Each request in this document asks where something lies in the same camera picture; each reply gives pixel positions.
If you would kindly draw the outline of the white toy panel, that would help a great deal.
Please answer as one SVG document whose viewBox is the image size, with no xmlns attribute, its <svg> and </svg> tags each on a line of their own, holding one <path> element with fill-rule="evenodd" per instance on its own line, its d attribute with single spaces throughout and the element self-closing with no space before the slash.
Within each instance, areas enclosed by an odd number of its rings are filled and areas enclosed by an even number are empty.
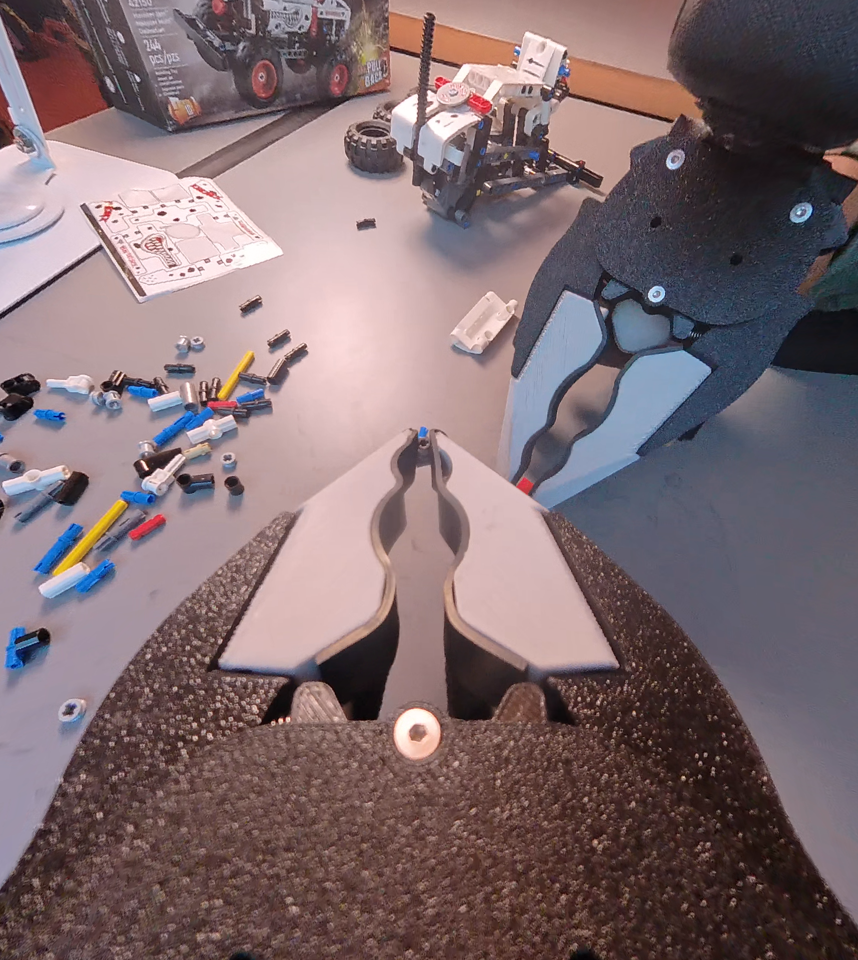
<svg viewBox="0 0 858 960">
<path fill-rule="evenodd" d="M 518 306 L 516 299 L 502 300 L 492 291 L 485 293 L 450 334 L 450 344 L 474 355 L 482 354 L 504 329 Z"/>
</svg>

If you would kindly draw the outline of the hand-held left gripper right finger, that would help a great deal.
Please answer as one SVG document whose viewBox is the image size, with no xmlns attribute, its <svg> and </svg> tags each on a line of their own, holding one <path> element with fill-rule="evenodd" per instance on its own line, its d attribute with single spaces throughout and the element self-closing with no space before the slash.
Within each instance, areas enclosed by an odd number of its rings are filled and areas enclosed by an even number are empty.
<svg viewBox="0 0 858 960">
<path fill-rule="evenodd" d="M 439 530 L 454 553 L 443 586 L 449 713 L 488 719 L 523 682 L 566 716 L 551 678 L 620 669 L 549 513 L 439 430 L 430 433 Z"/>
</svg>

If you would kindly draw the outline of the black desk divider strip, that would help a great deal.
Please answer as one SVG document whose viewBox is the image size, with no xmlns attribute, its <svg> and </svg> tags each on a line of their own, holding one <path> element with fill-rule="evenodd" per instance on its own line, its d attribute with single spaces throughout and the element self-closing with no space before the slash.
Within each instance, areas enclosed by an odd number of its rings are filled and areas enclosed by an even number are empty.
<svg viewBox="0 0 858 960">
<path fill-rule="evenodd" d="M 181 178 L 196 176 L 208 179 L 220 176 L 313 122 L 316 115 L 314 109 L 291 111 L 184 168 L 178 175 Z"/>
</svg>

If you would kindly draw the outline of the white book stand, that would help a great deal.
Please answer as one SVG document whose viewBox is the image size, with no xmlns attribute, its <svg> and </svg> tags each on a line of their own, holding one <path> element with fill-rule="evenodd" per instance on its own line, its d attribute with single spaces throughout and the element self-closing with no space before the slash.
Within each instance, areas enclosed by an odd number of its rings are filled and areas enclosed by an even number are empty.
<svg viewBox="0 0 858 960">
<path fill-rule="evenodd" d="M 0 317 L 86 258 L 99 239 L 83 203 L 178 182 L 169 171 L 49 144 L 0 15 L 0 84 L 15 145 L 0 150 Z"/>
</svg>

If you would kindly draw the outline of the toy set cardboard box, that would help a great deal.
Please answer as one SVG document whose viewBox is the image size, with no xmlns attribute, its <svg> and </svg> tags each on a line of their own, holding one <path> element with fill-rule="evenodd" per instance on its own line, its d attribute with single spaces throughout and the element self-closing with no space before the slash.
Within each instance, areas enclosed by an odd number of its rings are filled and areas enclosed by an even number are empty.
<svg viewBox="0 0 858 960">
<path fill-rule="evenodd" d="M 161 129 L 387 90 L 387 1 L 82 1 L 110 103 Z"/>
</svg>

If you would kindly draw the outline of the toy sticker sheet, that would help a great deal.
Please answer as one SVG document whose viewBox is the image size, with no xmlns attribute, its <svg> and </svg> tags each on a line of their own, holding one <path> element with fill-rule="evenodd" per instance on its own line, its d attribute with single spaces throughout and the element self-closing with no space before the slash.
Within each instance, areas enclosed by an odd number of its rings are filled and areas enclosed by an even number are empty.
<svg viewBox="0 0 858 960">
<path fill-rule="evenodd" d="M 204 177 L 124 190 L 80 209 L 141 304 L 282 255 L 276 242 Z"/>
</svg>

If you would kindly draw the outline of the partly built toy truck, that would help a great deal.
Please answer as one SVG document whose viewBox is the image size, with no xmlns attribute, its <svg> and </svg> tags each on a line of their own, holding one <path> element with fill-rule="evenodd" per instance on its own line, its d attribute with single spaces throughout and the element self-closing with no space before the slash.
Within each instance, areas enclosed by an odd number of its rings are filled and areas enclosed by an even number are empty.
<svg viewBox="0 0 858 960">
<path fill-rule="evenodd" d="M 555 108 L 569 95 L 567 49 L 530 31 L 512 65 L 466 63 L 431 78 L 435 15 L 423 19 L 418 87 L 390 118 L 398 153 L 428 210 L 470 224 L 477 198 L 562 183 L 598 188 L 603 176 L 553 150 Z"/>
</svg>

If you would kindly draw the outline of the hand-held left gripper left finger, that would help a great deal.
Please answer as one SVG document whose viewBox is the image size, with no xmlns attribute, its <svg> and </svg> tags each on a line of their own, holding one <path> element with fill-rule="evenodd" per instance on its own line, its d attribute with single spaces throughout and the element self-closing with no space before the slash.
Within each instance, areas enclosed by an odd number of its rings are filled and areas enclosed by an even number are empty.
<svg viewBox="0 0 858 960">
<path fill-rule="evenodd" d="M 388 553 L 406 526 L 417 434 L 403 431 L 302 505 L 219 669 L 322 681 L 352 719 L 378 718 L 399 639 Z"/>
</svg>

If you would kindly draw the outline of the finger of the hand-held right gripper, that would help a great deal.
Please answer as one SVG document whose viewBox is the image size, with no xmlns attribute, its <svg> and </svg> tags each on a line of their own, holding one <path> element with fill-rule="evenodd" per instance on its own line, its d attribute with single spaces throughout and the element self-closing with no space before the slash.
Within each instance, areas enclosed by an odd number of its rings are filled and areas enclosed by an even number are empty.
<svg viewBox="0 0 858 960">
<path fill-rule="evenodd" d="M 498 470 L 507 480 L 523 477 L 563 395 L 598 360 L 607 339 L 604 320 L 598 300 L 569 290 L 542 322 L 519 320 L 498 446 Z"/>
<path fill-rule="evenodd" d="M 533 498 L 553 508 L 636 462 L 643 444 L 710 374 L 684 349 L 636 354 L 616 379 L 603 421 L 574 441 L 563 467 L 539 483 Z"/>
</svg>

